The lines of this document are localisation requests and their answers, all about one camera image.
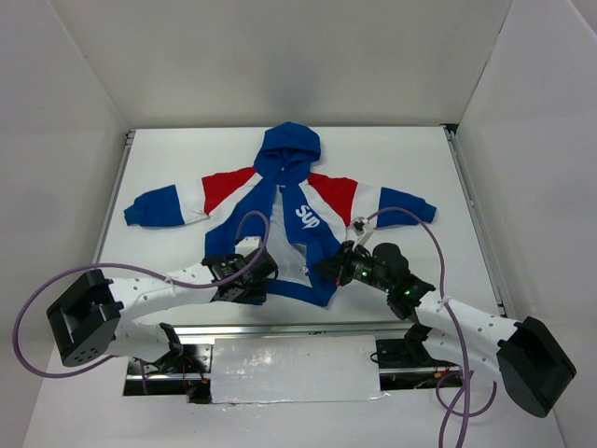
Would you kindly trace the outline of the blue red white hooded jacket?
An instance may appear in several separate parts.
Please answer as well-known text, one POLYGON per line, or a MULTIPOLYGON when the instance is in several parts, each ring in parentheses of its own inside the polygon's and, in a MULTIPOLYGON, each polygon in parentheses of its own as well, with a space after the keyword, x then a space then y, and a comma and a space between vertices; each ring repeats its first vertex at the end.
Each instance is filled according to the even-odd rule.
POLYGON ((326 307, 337 287, 312 267, 334 256, 351 222, 372 217, 374 228, 430 223, 437 209, 425 199, 347 177, 312 172, 319 135, 285 122, 264 133, 252 166, 147 191, 124 211, 144 228, 181 227, 208 220, 204 254, 224 256, 248 236, 267 237, 279 267, 270 294, 326 307))

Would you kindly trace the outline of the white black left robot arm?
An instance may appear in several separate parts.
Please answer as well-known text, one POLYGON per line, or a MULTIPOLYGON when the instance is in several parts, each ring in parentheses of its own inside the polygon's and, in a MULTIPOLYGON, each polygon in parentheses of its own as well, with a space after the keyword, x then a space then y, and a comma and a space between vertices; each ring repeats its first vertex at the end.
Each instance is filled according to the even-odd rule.
POLYGON ((206 258, 163 277, 81 274, 47 309, 62 364, 78 368, 103 355, 136 357, 160 371, 176 370, 183 347, 168 323, 143 317, 210 302, 260 305, 278 266, 268 252, 206 258))

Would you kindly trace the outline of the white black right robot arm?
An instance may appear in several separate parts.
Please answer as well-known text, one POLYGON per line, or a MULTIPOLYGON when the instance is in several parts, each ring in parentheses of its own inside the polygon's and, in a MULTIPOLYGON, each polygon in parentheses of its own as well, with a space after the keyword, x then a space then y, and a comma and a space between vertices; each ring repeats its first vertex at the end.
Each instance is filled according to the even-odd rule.
POLYGON ((367 251, 347 241, 314 270, 339 286, 358 281, 384 292, 392 313, 413 324, 405 345, 412 363, 436 359, 481 373, 502 383, 512 401, 535 417, 546 417, 576 376, 570 357, 543 322, 492 315, 441 298, 410 271, 395 244, 367 251))

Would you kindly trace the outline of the aluminium front frame rail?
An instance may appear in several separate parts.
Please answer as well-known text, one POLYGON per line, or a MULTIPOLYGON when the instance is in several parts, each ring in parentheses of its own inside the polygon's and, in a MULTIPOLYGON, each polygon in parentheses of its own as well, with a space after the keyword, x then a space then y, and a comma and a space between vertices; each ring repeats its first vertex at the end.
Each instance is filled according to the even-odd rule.
POLYGON ((390 336, 406 333, 413 323, 401 321, 321 323, 297 325, 205 325, 177 326, 175 331, 181 338, 266 338, 307 336, 390 336))

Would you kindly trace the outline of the aluminium right side rail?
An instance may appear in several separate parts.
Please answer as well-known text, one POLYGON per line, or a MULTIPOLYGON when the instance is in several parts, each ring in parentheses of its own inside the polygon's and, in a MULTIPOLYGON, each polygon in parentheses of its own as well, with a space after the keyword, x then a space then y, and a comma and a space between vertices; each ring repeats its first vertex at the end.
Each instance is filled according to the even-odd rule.
POLYGON ((513 308, 511 303, 509 288, 505 281, 505 277, 498 266, 498 261, 493 253, 489 234, 484 226, 479 209, 479 201, 473 189, 472 178, 470 177, 465 166, 464 155, 459 148, 457 139, 458 125, 456 123, 448 123, 443 124, 442 128, 446 135, 451 157, 456 168, 463 193, 465 195, 469 215, 471 216, 475 234, 479 242, 480 251, 490 279, 498 310, 502 317, 517 317, 516 310, 513 308))

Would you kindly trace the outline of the aluminium left side rail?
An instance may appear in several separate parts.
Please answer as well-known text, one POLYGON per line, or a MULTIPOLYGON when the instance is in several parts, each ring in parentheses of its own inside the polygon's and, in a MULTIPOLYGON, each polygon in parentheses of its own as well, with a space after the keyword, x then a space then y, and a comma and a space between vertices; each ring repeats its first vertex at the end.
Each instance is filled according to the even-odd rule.
POLYGON ((95 246, 94 254, 92 257, 93 263, 99 262, 102 257, 105 240, 106 240, 106 237, 108 234, 112 216, 114 214, 116 201, 117 201, 118 193, 120 190, 120 185, 122 182, 122 178, 124 176, 124 172, 126 170, 126 166, 127 166, 128 158, 130 156, 131 149, 132 149, 132 144, 134 142, 135 134, 136 134, 135 129, 130 129, 128 131, 128 133, 126 134, 125 145, 124 145, 124 148, 122 150, 122 154, 121 154, 121 157, 119 160, 115 181, 114 181, 113 187, 110 192, 110 197, 109 197, 106 213, 104 215, 103 225, 102 225, 100 235, 99 235, 99 240, 97 242, 97 245, 95 246))

